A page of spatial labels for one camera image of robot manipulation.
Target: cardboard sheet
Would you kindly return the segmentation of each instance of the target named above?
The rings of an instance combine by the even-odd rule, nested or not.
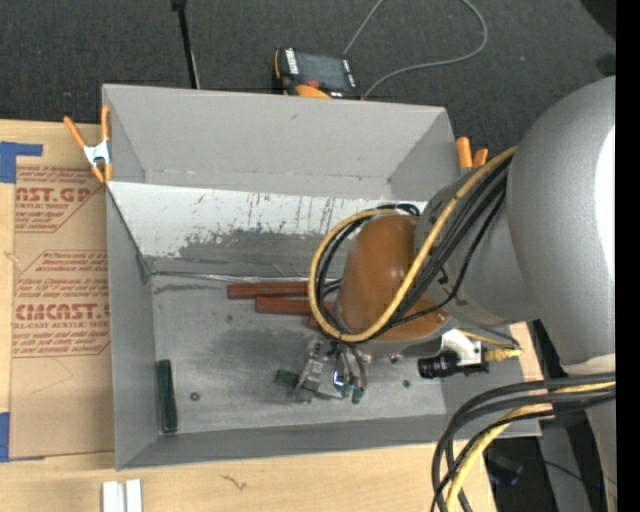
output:
[[[15,193],[13,183],[0,183],[0,413],[9,409],[11,381]]]
[[[89,144],[99,137],[79,128]],[[10,329],[0,324],[5,352],[9,330],[11,340],[9,456],[111,450],[104,187],[62,123],[0,121],[0,140],[42,145],[40,157],[17,157],[11,245],[2,224],[0,270],[14,276]]]

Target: cable bundle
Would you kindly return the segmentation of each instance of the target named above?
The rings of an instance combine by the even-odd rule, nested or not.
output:
[[[416,215],[417,210],[412,205],[383,206],[357,213],[336,225],[320,243],[313,257],[309,275],[309,304],[322,331],[336,340],[346,343],[360,343],[405,322],[432,313],[451,301],[460,288],[474,251],[504,203],[506,168],[515,150],[514,147],[504,151],[464,181],[453,197],[444,205],[387,309],[373,325],[358,333],[349,332],[344,326],[338,325],[336,319],[323,306],[323,298],[339,286],[339,281],[328,285],[325,283],[331,260],[340,244],[356,229],[374,217],[397,215],[402,210]],[[465,262],[447,299],[437,306],[405,317],[406,312],[411,309],[435,279],[442,265],[462,238],[489,207],[491,210],[467,252]],[[452,218],[454,211],[457,217]]]
[[[512,397],[531,391],[546,393]],[[484,449],[513,422],[532,418],[553,418],[563,412],[574,412],[603,404],[614,400],[615,396],[615,374],[607,373],[512,384],[472,398],[454,414],[436,445],[431,466],[434,489],[431,512],[436,510],[436,506],[440,512],[452,511],[456,499],[460,501],[465,512],[471,512],[469,502],[462,491],[464,479]],[[473,436],[455,456],[453,441],[456,432],[474,420],[509,409],[511,411],[503,418]],[[445,454],[449,469],[441,478],[440,468],[442,456]],[[447,485],[449,492],[445,500],[444,491]]]

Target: white plastic piece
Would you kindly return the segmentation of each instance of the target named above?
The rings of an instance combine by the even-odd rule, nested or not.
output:
[[[102,512],[142,512],[142,482],[104,482]]]
[[[127,512],[142,512],[142,482],[140,480],[127,480],[125,490]]]
[[[442,335],[442,348],[449,348],[458,354],[458,366],[482,363],[482,343],[471,341],[458,329],[451,329]]]
[[[568,375],[592,375],[594,373],[609,373],[616,371],[616,355],[607,354],[605,356],[592,357],[584,363],[562,364],[562,369]]]

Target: brown wooden stick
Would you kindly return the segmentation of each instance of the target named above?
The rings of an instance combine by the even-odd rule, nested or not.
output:
[[[304,297],[306,281],[273,281],[265,283],[234,283],[227,286],[228,299],[263,297]]]

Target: white bracket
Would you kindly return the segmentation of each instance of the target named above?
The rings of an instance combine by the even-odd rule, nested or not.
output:
[[[102,512],[142,512],[142,482],[104,482]]]
[[[482,343],[471,341],[458,329],[451,329],[442,335],[442,349],[445,348],[458,354],[458,366],[482,363]]]

